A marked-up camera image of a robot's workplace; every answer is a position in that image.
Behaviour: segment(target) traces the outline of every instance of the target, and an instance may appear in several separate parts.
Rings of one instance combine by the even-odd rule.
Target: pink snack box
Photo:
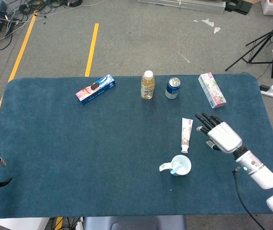
[[[212,73],[209,72],[201,74],[198,81],[202,86],[212,108],[221,107],[226,104],[226,99],[219,89]]]

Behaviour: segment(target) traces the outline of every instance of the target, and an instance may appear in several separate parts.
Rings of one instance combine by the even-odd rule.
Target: black tripod
[[[253,43],[252,48],[247,51],[243,56],[241,56],[238,60],[236,60],[231,66],[229,66],[227,69],[225,69],[225,71],[227,71],[228,69],[230,69],[231,67],[233,67],[238,61],[240,61],[241,59],[243,61],[245,61],[248,64],[272,64],[272,75],[271,78],[273,78],[273,59],[272,61],[263,61],[263,62],[253,62],[254,58],[257,56],[257,54],[263,49],[263,47],[270,42],[271,38],[273,37],[273,30],[268,32],[267,34],[257,38],[256,40],[253,40],[252,42],[249,42],[248,44],[246,44],[247,46],[250,45],[251,43]],[[260,46],[260,48],[256,51],[255,54],[253,54],[254,49],[259,46],[262,43],[262,45]],[[244,57],[250,53],[250,57],[248,59],[248,61],[246,59],[244,59]]]

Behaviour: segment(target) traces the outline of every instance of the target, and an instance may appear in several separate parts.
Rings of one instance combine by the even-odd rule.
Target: blue tabletop mat
[[[195,114],[226,121],[273,171],[273,130],[256,79],[215,74],[227,104],[212,109],[196,75],[156,76],[154,96],[140,96],[141,77],[115,77],[116,87],[82,105],[75,93],[97,78],[11,81],[0,109],[0,218],[245,213],[235,189],[233,155],[211,150],[196,131]],[[194,119],[187,156],[192,170],[159,172],[181,154],[182,118]],[[270,213],[262,190],[238,173],[242,199],[252,213]]]

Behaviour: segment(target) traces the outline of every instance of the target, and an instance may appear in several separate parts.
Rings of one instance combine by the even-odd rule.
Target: white bottle cap
[[[145,71],[144,78],[146,80],[151,80],[154,77],[154,73],[150,70]]]
[[[181,148],[182,148],[181,150],[182,153],[188,153],[188,148],[189,148],[188,145],[181,145]]]

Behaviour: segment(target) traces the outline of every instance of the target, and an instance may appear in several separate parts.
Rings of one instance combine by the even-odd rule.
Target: blue can
[[[180,89],[180,80],[178,78],[171,78],[167,83],[165,96],[168,99],[175,99],[178,95]]]

